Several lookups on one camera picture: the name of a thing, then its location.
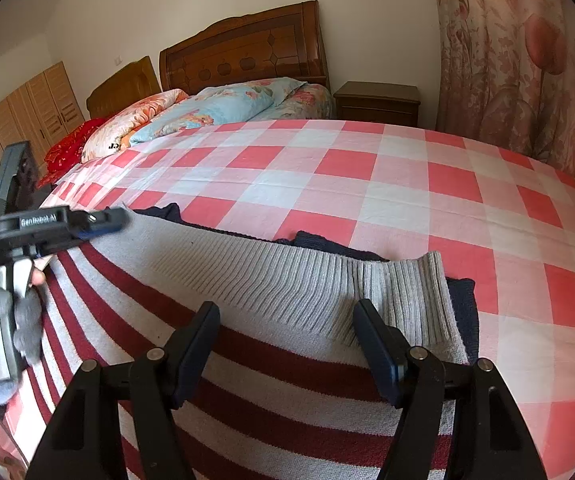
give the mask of light blue pillow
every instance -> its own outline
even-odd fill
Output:
[[[280,77],[204,88],[135,130],[130,137],[130,146],[208,124],[248,121],[266,108],[282,103],[304,84],[303,81]]]

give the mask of pink checkered bedsheet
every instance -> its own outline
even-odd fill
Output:
[[[176,202],[189,222],[268,239],[303,229],[392,259],[439,250],[447,275],[476,280],[481,355],[498,365],[549,477],[575,469],[574,178],[433,131],[279,120],[184,131],[91,161],[44,205],[121,202]]]

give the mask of red and white striped blanket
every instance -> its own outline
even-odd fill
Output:
[[[480,355],[501,371],[548,477],[575,470],[571,176],[429,130],[260,121],[204,126],[79,165],[45,206],[120,202],[174,202],[186,221],[258,238],[303,229],[391,260],[440,251],[449,276],[476,282]],[[29,384],[17,400],[11,427],[40,435]]]
[[[373,298],[410,343],[467,359],[438,253],[358,262],[131,217],[125,232],[50,264],[44,357],[28,373],[45,423],[82,360],[130,361],[163,345],[210,299],[222,326],[196,394],[174,413],[197,478],[374,479],[398,414],[353,341],[357,297]],[[446,407],[429,478],[443,478],[447,465]],[[126,465],[142,478],[130,404],[119,413]],[[27,451],[42,431],[33,429],[34,437],[17,428]]]

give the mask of bed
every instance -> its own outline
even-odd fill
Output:
[[[278,7],[213,23],[160,54],[163,90],[195,95],[207,87],[288,76],[306,85],[258,118],[330,119],[335,112],[318,2]],[[109,117],[161,87],[149,56],[129,63],[86,101],[90,118]]]
[[[315,6],[307,4],[284,7],[288,18],[274,9],[224,20],[162,51],[163,88],[196,93],[248,76],[288,73],[325,89],[322,41],[312,32],[317,26],[308,25]],[[281,45],[291,50],[279,51]],[[300,99],[318,106],[313,97]],[[470,139],[283,113],[180,130],[78,165],[44,206],[177,203],[185,221],[257,238],[291,238],[306,230],[395,260],[440,251],[446,275],[475,280],[480,355],[499,367],[549,478],[568,479],[575,469],[575,179]],[[59,294],[51,284],[48,290]],[[75,287],[66,291],[74,303],[76,294]],[[29,454],[67,380],[89,357],[89,346],[69,335],[81,332],[81,313],[67,301],[61,307],[46,315],[43,345],[50,358],[29,370],[9,413]],[[225,459],[217,441],[202,441],[190,458],[229,460],[241,478],[273,477],[262,466],[251,471]],[[286,444],[281,451],[293,450]],[[326,460],[317,453],[299,457]],[[343,453],[335,460],[342,468]],[[196,466],[199,478],[218,478],[210,466]],[[440,466],[436,474],[440,478]],[[374,477],[368,472],[365,478]]]

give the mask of pillow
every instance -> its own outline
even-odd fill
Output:
[[[155,115],[152,119],[150,119],[149,121],[146,121],[145,123],[141,124],[140,126],[137,126],[136,128],[134,128],[133,130],[130,130],[128,133],[126,133],[123,137],[121,137],[121,142],[120,142],[120,147],[119,147],[119,151],[123,151],[126,150],[130,147],[130,139],[132,138],[132,136],[138,132],[141,128],[144,128],[146,126],[148,126],[149,124],[152,123],[152,121],[157,121],[159,120],[160,117],[164,116],[165,114],[169,113],[173,108],[175,104],[180,103],[181,101],[185,101],[186,99],[188,99],[190,96],[187,95],[183,90],[181,90],[179,92],[179,96],[174,100],[174,104],[172,104],[172,106],[170,106],[169,108],[166,108],[165,110],[160,111],[159,113],[157,113],[157,115]]]
[[[276,77],[273,79],[259,79],[245,83],[250,86],[261,86],[272,92],[273,106],[279,106],[285,101],[288,95],[292,94],[297,88],[305,85],[305,81],[297,81],[291,77]]]
[[[172,106],[181,92],[175,88],[150,95],[116,114],[87,140],[81,162],[118,152],[120,141],[126,133]]]
[[[148,124],[137,126],[123,139],[135,146],[156,137],[176,133],[180,130],[199,128],[207,124],[240,123],[250,120],[256,114],[274,103],[275,89],[256,81],[205,88],[193,97],[171,106]],[[277,86],[277,93],[284,90]]]

